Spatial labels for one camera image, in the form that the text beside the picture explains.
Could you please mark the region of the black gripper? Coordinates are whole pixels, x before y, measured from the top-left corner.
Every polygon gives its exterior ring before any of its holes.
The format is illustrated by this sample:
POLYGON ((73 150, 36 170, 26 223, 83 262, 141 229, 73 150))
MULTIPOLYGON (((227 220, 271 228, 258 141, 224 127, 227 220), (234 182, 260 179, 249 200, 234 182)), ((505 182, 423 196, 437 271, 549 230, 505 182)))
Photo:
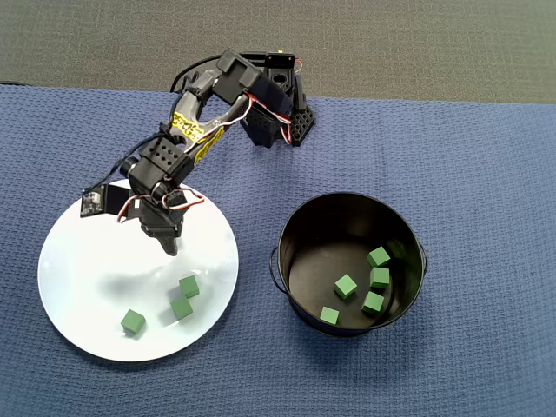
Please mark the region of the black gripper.
POLYGON ((147 197, 137 198, 129 205, 129 219, 138 219, 142 231, 149 237, 157 237, 163 251, 170 256, 178 254, 183 216, 183 211, 167 210, 147 197))

